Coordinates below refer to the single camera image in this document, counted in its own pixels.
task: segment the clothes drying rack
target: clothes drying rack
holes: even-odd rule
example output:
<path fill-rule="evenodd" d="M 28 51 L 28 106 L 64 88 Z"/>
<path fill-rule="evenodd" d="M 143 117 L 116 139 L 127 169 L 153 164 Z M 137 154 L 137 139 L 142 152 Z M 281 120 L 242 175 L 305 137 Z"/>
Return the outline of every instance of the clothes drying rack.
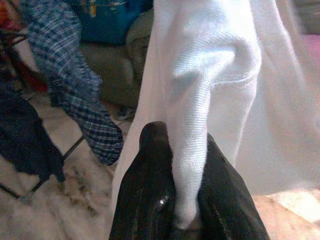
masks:
<path fill-rule="evenodd" d="M 13 59 L 15 55 L 13 54 L 13 46 L 21 43 L 22 41 L 27 39 L 27 35 L 25 33 L 17 32 L 17 31 L 7 31 L 4 29 L 0 29 L 0 44 L 2 46 L 3 51 L 9 58 L 9 61 L 14 68 L 19 81 L 21 82 L 23 87 L 26 87 L 26 82 L 24 81 L 23 74 L 21 73 L 19 67 L 15 64 L 16 61 Z M 77 146 L 84 140 L 84 136 L 80 137 L 75 144 L 63 155 L 63 161 L 77 148 Z M 25 203 L 30 201 L 30 197 L 34 194 L 46 181 L 40 180 L 33 188 L 31 188 L 26 194 L 20 195 L 14 190 L 10 189 L 3 183 L 0 183 L 0 189 L 13 197 L 14 199 L 22 200 Z"/>

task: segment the tile floor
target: tile floor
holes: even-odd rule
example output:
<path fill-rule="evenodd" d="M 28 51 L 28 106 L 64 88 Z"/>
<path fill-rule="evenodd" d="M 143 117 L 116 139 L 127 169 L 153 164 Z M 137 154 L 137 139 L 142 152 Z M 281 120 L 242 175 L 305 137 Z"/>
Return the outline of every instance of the tile floor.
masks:
<path fill-rule="evenodd" d="M 37 94 L 31 103 L 44 119 L 52 141 L 66 152 L 81 136 L 76 123 L 62 110 L 51 108 L 43 94 Z M 117 111 L 111 104 L 107 108 L 112 114 Z M 130 123 L 122 122 L 120 127 L 126 134 Z M 67 158 L 64 168 L 63 192 L 54 177 L 29 204 L 0 191 L 0 240 L 108 239 L 112 171 L 96 160 L 85 141 Z M 16 173 L 12 165 L 0 159 L 0 182 L 23 194 L 37 178 Z M 272 240 L 320 239 L 319 189 L 255 196 L 254 201 Z"/>

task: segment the blue plaid fabric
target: blue plaid fabric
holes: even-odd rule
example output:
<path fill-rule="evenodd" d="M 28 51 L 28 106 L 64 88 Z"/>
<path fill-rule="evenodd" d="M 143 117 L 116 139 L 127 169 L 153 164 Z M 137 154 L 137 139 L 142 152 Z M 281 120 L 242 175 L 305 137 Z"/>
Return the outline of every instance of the blue plaid fabric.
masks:
<path fill-rule="evenodd" d="M 99 100 L 101 78 L 80 53 L 81 24 L 61 0 L 21 0 L 28 41 L 48 79 L 51 100 L 75 120 L 100 162 L 111 165 L 123 147 L 121 130 Z"/>

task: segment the white cloth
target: white cloth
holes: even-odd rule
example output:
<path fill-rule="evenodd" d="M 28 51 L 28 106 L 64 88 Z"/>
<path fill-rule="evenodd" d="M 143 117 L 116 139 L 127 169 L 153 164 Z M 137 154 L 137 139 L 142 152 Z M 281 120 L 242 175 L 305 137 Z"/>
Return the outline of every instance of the white cloth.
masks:
<path fill-rule="evenodd" d="M 113 180 L 113 211 L 141 130 L 153 121 L 167 123 L 180 228 L 197 218 L 207 131 L 252 194 L 320 184 L 320 75 L 287 7 L 285 0 L 154 1 L 139 105 Z"/>

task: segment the hanging laundry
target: hanging laundry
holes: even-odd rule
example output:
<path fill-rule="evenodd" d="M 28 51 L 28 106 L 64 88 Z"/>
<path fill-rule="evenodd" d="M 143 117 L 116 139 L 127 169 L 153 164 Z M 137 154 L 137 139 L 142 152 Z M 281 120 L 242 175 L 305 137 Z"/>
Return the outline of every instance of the hanging laundry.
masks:
<path fill-rule="evenodd" d="M 36 110 L 14 92 L 2 74 L 0 106 L 0 154 L 18 172 L 38 175 L 43 181 L 54 174 L 63 182 L 63 156 L 50 140 Z"/>
<path fill-rule="evenodd" d="M 48 79 L 52 105 L 78 123 L 100 162 L 113 164 L 123 147 L 122 132 L 99 100 L 101 78 L 78 50 L 78 17 L 61 0 L 22 0 L 20 5 L 32 53 Z"/>

